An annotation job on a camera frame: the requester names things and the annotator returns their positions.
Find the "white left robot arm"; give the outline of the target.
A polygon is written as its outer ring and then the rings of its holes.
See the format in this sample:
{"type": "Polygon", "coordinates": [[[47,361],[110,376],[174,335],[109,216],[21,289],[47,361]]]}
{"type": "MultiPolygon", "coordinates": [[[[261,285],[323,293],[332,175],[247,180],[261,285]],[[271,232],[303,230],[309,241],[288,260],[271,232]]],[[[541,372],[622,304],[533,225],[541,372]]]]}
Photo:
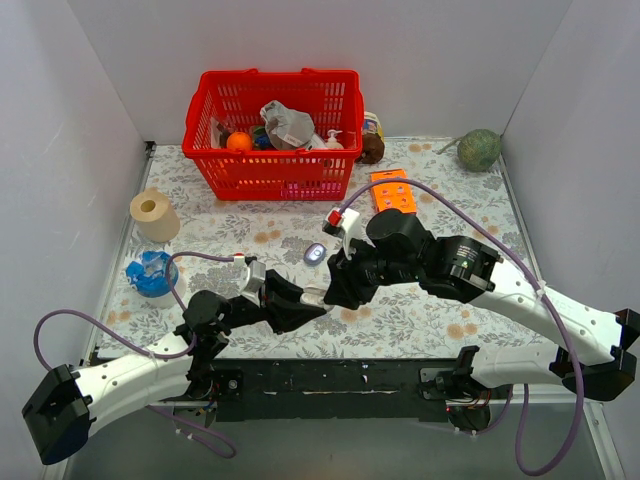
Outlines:
{"type": "Polygon", "coordinates": [[[277,334],[291,332],[328,310],[309,293],[262,293],[252,302],[200,291],[183,324],[141,352],[93,367],[49,370],[22,409],[41,462],[69,458],[101,428],[153,403],[184,395],[210,402],[236,396],[230,384],[241,384],[242,375],[213,367],[232,330],[266,322],[277,334]]]}

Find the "lavender earbud charging case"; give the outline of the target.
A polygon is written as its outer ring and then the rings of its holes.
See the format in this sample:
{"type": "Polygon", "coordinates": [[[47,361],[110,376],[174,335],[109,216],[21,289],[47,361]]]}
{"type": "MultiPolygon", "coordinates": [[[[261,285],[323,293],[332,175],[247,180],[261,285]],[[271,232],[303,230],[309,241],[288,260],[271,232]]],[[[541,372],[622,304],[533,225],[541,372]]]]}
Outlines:
{"type": "Polygon", "coordinates": [[[303,261],[309,266],[320,265],[325,259],[327,248],[321,243],[312,243],[304,252],[303,261]]]}

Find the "white earbud charging case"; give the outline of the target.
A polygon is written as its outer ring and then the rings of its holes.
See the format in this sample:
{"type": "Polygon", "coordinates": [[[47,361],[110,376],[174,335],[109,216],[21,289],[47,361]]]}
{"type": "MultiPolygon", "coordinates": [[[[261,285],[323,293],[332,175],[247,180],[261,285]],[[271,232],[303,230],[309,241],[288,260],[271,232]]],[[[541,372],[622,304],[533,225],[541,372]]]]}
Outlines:
{"type": "Polygon", "coordinates": [[[302,294],[300,296],[300,302],[305,305],[324,308],[325,295],[326,295],[326,290],[324,288],[317,287],[317,286],[307,286],[307,287],[304,287],[302,290],[302,294]]]}

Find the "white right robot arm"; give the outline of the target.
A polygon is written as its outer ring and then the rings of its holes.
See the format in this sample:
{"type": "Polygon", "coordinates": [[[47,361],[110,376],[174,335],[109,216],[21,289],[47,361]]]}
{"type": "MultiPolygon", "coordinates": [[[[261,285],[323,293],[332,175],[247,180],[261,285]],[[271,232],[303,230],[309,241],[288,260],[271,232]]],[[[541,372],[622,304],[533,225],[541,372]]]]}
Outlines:
{"type": "Polygon", "coordinates": [[[629,348],[639,317],[582,305],[534,287],[496,250],[465,236],[434,237],[413,214],[389,209],[366,226],[365,240],[345,239],[327,265],[327,289],[302,289],[273,270],[259,290],[274,332],[295,330],[331,306],[356,310],[382,286],[416,283],[429,295],[502,315],[546,338],[533,346],[461,349],[449,370],[430,374],[430,398],[476,397],[512,384],[562,385],[591,400],[611,401],[636,377],[629,348]]]}

